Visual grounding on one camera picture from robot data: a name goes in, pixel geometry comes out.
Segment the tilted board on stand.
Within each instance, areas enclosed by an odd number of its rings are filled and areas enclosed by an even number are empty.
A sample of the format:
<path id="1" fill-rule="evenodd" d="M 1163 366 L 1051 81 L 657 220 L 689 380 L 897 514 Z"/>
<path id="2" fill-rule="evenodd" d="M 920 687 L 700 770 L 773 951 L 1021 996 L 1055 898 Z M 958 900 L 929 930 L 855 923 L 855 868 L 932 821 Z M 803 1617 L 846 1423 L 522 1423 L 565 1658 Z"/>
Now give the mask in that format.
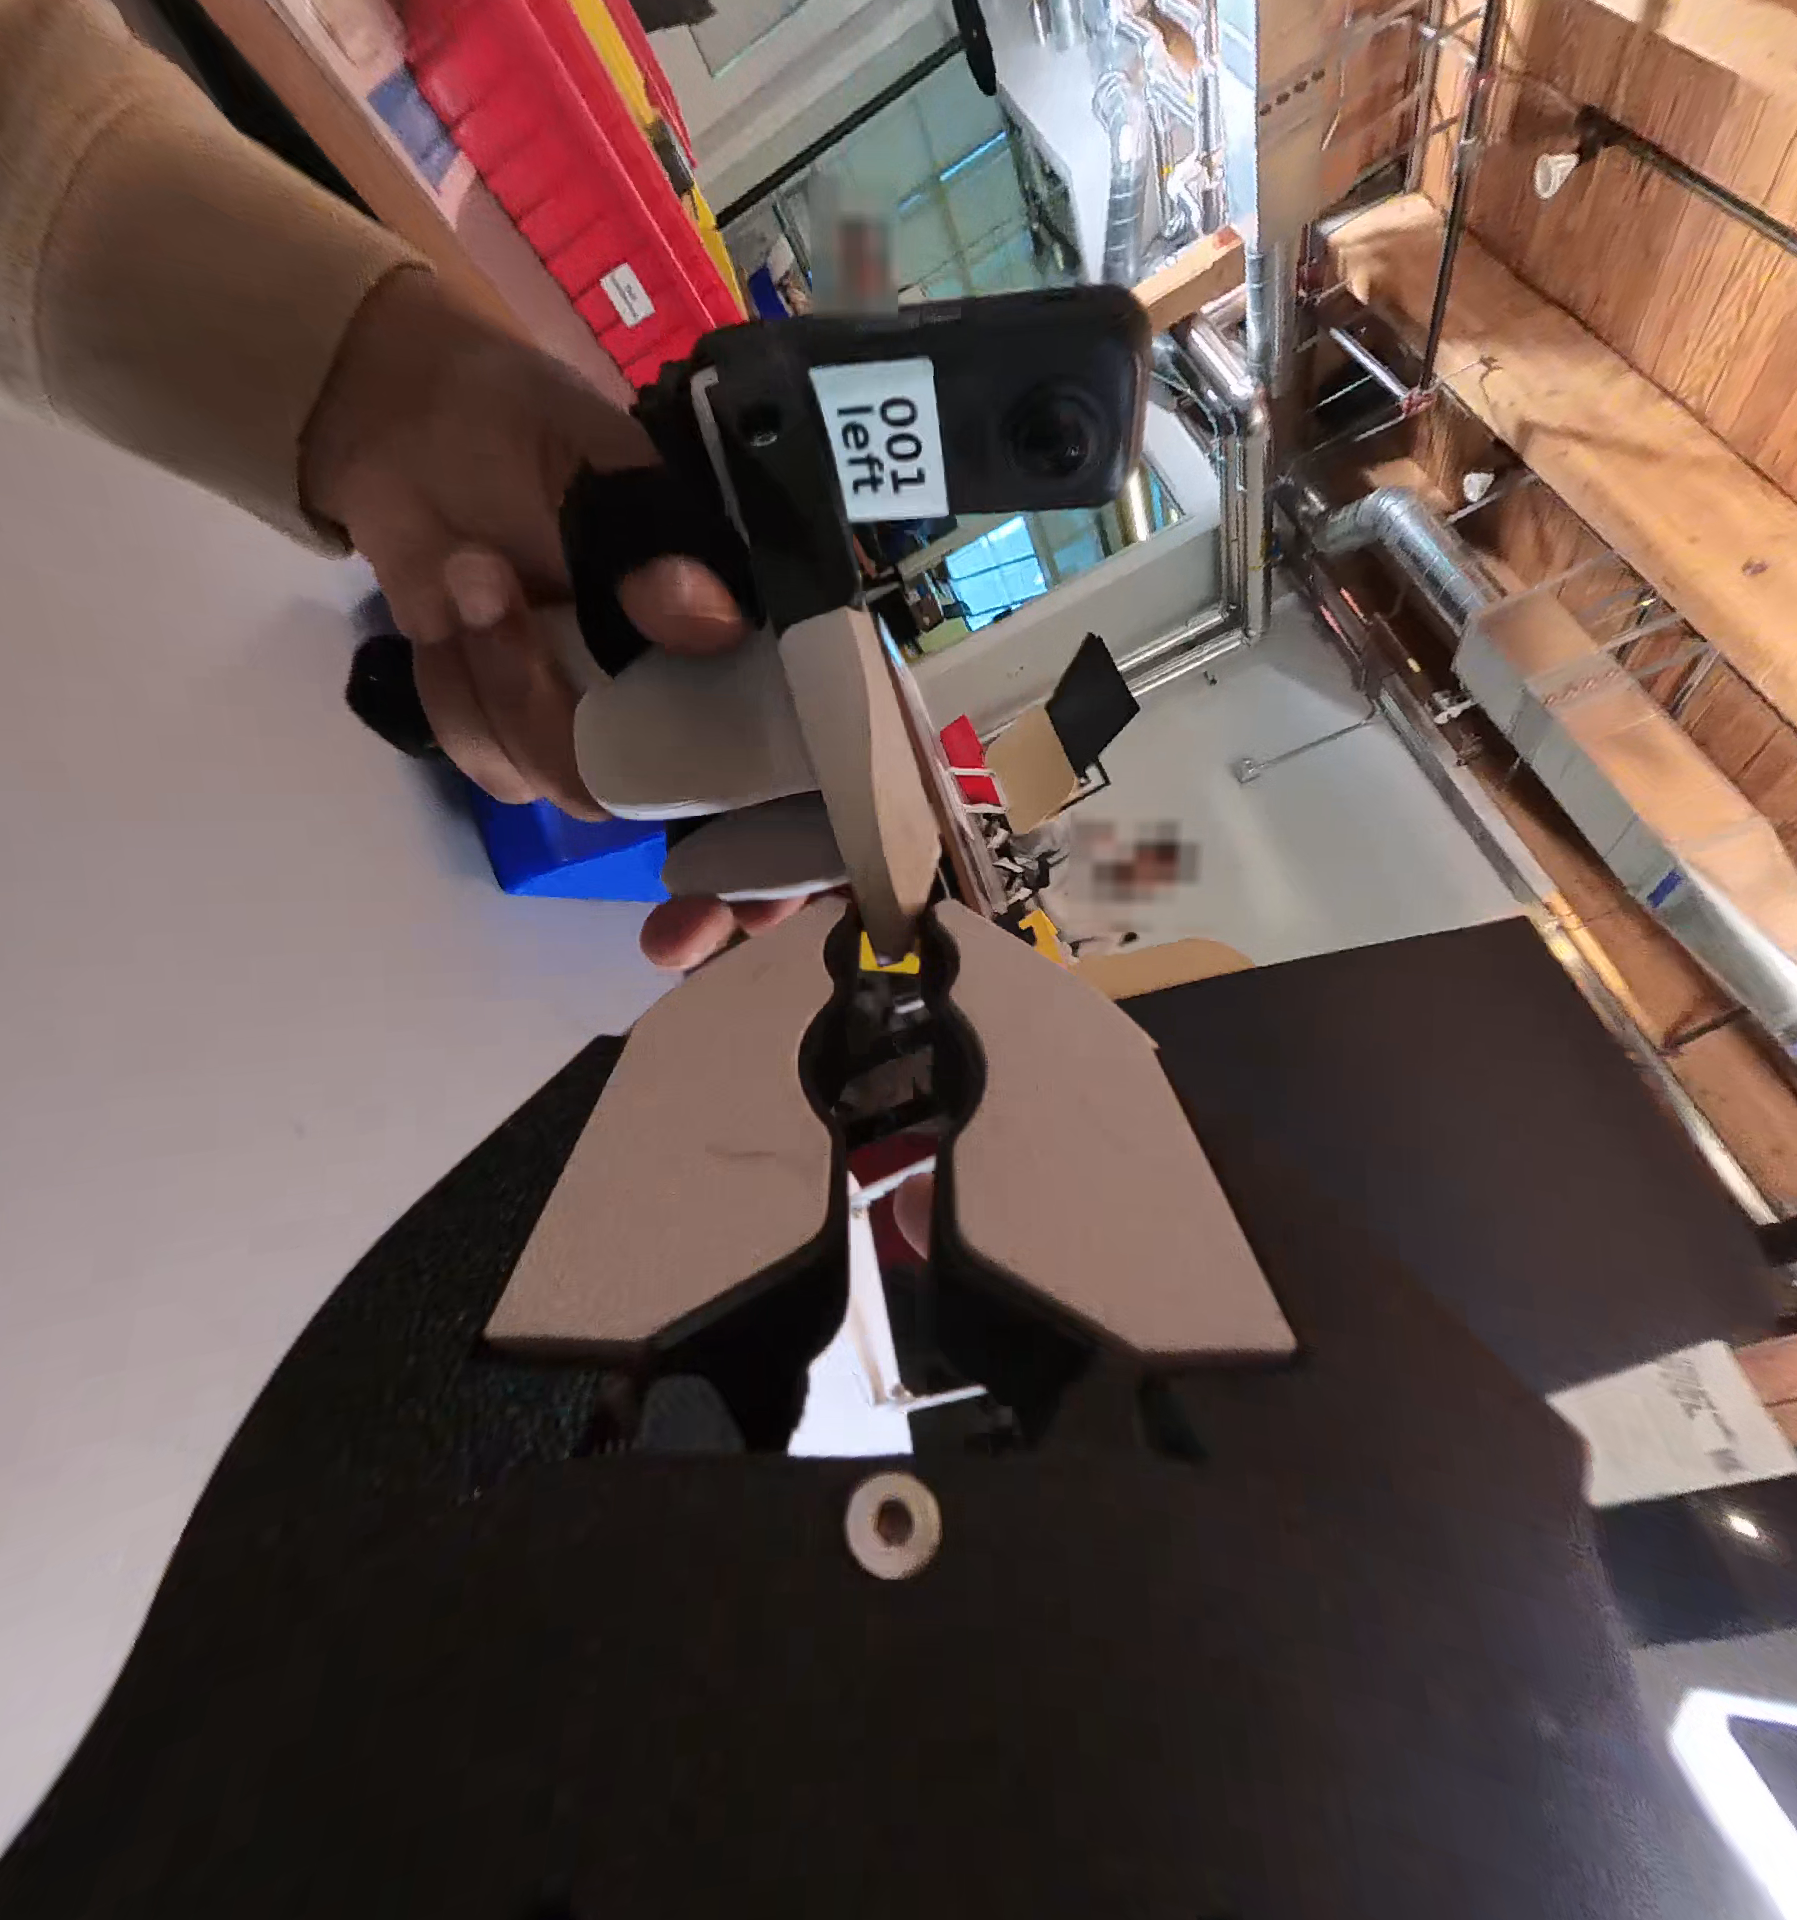
<path id="1" fill-rule="evenodd" d="M 1105 748 L 1141 715 L 1107 642 L 1089 631 L 1049 699 L 1012 720 L 984 748 L 1007 829 L 1051 826 L 1104 773 Z"/>

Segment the person's left hand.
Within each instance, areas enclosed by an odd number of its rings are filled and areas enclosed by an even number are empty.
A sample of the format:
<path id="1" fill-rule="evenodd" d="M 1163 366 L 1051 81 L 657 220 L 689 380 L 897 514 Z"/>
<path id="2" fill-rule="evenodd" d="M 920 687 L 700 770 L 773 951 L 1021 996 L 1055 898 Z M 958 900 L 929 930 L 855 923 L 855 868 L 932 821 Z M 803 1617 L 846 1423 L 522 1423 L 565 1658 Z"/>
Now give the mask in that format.
<path id="1" fill-rule="evenodd" d="M 420 268 L 362 303 L 301 442 L 301 498 L 377 579 L 440 753 L 504 805 L 600 821 L 579 693 L 541 623 L 570 599 L 581 473 L 657 468 L 641 426 Z"/>

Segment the blue plastic bin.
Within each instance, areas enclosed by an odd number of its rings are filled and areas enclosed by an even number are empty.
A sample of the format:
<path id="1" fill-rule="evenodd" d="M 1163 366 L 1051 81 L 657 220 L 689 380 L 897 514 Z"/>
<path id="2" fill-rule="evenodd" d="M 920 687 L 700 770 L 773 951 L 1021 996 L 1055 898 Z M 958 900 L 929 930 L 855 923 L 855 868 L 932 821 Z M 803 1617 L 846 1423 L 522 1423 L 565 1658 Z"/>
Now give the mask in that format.
<path id="1" fill-rule="evenodd" d="M 546 801 L 504 805 L 478 788 L 467 789 L 467 805 L 496 885 L 509 895 L 637 904 L 669 898 L 665 826 L 586 823 Z"/>

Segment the blue card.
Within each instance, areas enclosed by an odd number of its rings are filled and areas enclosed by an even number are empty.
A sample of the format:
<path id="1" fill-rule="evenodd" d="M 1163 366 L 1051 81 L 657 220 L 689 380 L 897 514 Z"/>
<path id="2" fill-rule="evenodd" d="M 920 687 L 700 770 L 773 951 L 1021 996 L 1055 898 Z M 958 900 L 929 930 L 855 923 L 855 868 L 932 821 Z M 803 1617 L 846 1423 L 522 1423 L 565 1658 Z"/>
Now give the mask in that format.
<path id="1" fill-rule="evenodd" d="M 434 195 L 443 198 L 446 184 L 458 175 L 461 155 L 412 71 L 403 63 L 389 66 L 364 97 L 416 175 Z"/>

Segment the silver rectangular duct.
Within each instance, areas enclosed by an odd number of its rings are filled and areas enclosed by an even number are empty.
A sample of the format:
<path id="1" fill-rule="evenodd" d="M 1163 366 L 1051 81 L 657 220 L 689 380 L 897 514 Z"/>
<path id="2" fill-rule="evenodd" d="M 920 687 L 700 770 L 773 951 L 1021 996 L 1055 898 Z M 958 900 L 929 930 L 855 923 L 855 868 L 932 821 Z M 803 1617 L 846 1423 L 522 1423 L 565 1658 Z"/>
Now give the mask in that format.
<path id="1" fill-rule="evenodd" d="M 1501 588 L 1415 493 L 1386 486 L 1328 507 L 1293 493 L 1310 551 L 1373 551 L 1456 635 L 1462 695 L 1504 734 L 1615 882 L 1682 947 L 1797 1070 L 1797 862 L 1775 827 L 1679 727 L 1627 650 L 1590 616 L 1615 556 L 1554 582 Z"/>

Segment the wooden board with black sheet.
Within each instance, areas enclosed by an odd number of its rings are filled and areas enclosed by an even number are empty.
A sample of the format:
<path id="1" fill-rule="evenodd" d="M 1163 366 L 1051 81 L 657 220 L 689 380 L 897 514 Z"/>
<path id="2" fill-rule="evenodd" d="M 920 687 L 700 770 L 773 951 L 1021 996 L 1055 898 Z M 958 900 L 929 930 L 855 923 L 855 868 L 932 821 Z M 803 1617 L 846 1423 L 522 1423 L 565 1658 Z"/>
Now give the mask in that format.
<path id="1" fill-rule="evenodd" d="M 1241 1212 L 1278 1165 L 1541 1395 L 1775 1331 L 1749 1220 L 1525 917 L 1118 1009 Z"/>

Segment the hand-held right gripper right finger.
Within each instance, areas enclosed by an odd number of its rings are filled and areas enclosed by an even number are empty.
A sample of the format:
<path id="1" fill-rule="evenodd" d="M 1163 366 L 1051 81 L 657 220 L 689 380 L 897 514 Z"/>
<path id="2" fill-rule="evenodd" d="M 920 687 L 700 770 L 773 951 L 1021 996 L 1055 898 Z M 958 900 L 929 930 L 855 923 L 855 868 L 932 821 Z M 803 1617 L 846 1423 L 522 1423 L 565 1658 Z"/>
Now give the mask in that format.
<path id="1" fill-rule="evenodd" d="M 938 1156 L 944 1247 L 1156 1364 L 1295 1357 L 1151 1036 L 1075 973 L 945 900 L 945 1003 L 979 1090 Z"/>

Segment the person's left forearm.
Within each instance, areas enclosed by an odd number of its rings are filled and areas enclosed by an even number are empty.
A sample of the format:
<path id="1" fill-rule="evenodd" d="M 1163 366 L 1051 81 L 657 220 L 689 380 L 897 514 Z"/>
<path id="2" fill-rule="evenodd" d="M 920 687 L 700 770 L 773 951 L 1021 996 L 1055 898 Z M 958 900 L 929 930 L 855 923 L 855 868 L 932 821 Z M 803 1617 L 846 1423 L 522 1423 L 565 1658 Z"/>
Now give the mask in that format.
<path id="1" fill-rule="evenodd" d="M 364 302 L 425 268 L 115 9 L 0 3 L 0 407 L 337 552 L 301 439 Z"/>

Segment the white paper notice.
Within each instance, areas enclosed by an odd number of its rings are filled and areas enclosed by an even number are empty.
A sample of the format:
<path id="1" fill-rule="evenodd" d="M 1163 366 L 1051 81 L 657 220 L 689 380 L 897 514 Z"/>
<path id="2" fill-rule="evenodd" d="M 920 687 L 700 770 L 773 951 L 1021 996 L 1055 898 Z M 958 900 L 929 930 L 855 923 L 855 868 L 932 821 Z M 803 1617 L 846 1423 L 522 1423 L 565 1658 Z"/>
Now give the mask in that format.
<path id="1" fill-rule="evenodd" d="M 1723 1341 L 1681 1349 L 1546 1403 L 1578 1435 L 1598 1510 L 1797 1476 L 1797 1449 Z"/>

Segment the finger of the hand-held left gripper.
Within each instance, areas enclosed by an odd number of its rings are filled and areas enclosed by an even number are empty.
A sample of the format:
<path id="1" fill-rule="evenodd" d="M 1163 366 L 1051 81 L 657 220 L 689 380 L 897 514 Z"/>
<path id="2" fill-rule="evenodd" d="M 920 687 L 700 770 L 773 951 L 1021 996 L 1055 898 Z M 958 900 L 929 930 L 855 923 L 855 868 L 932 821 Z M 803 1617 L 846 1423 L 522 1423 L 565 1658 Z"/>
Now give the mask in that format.
<path id="1" fill-rule="evenodd" d="M 870 942 L 909 942 L 938 868 L 938 826 L 872 617 L 817 613 L 780 634 L 780 666 Z"/>

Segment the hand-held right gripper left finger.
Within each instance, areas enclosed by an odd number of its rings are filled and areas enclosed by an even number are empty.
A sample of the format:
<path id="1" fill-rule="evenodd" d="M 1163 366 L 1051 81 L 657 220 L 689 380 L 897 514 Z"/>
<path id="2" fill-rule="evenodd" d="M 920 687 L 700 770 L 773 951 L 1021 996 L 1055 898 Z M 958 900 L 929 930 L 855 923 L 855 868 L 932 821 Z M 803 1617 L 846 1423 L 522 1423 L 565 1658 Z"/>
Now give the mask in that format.
<path id="1" fill-rule="evenodd" d="M 641 1015 L 484 1323 L 534 1357 L 653 1357 L 811 1249 L 834 1149 L 799 1074 L 846 901 L 718 953 Z"/>

